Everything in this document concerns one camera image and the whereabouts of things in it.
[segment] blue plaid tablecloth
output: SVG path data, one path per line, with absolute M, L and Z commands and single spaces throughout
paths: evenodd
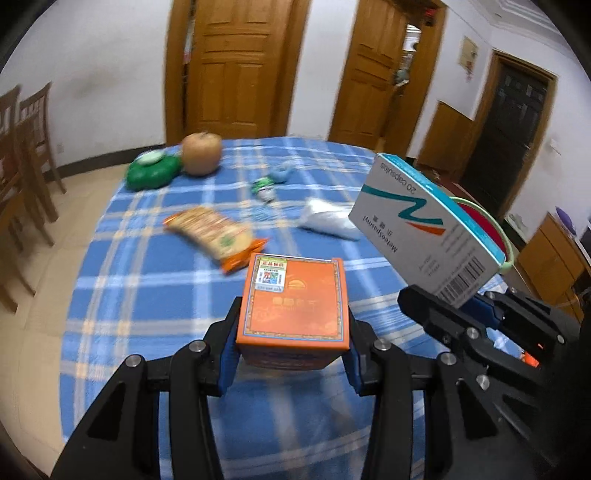
M 205 179 L 180 176 L 168 187 L 133 193 L 122 184 L 98 222 L 80 269 L 63 337 L 60 407 L 67 439 L 123 359 L 172 355 L 202 338 L 242 294 L 246 270 L 225 276 L 194 244 L 163 230 L 170 214 L 195 205 L 215 207 L 269 238 L 266 252 L 341 257 L 349 305 L 405 351 L 435 357 L 444 347 L 398 308 L 405 286 L 365 238 L 354 242 L 296 227 L 305 199 L 352 205 L 374 154 L 364 148 L 301 138 L 225 141 L 219 171 Z M 289 160 L 294 171 L 277 185 L 277 201 L 263 206 L 251 182 Z M 485 287 L 504 291 L 496 275 Z M 495 337 L 500 348 L 508 344 Z M 411 478 L 421 478 L 424 452 L 422 395 L 414 396 Z M 340 360 L 322 371 L 284 372 L 239 364 L 224 398 L 209 401 L 227 479 L 358 479 L 374 407 L 349 386 Z M 172 478 L 168 396 L 161 394 L 163 479 Z

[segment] orange gift box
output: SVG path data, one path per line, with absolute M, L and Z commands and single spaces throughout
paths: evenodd
M 349 309 L 340 258 L 251 255 L 236 343 L 247 363 L 317 370 L 349 350 Z

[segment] framed picture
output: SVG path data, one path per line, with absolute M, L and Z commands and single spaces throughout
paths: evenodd
M 474 72 L 474 64 L 476 63 L 476 57 L 478 56 L 478 45 L 476 45 L 468 37 L 464 37 L 462 42 L 462 51 L 460 52 L 460 65 L 468 73 L 468 79 L 472 78 Z

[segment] green coin purse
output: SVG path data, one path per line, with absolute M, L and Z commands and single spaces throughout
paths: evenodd
M 159 189 L 168 185 L 181 172 L 182 163 L 176 155 L 152 150 L 136 158 L 125 176 L 129 190 Z

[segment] white plastic bag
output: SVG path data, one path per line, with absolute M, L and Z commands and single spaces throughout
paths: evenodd
M 326 200 L 310 197 L 301 211 L 300 228 L 328 233 L 347 240 L 359 240 L 361 232 L 349 220 L 351 207 L 341 207 Z

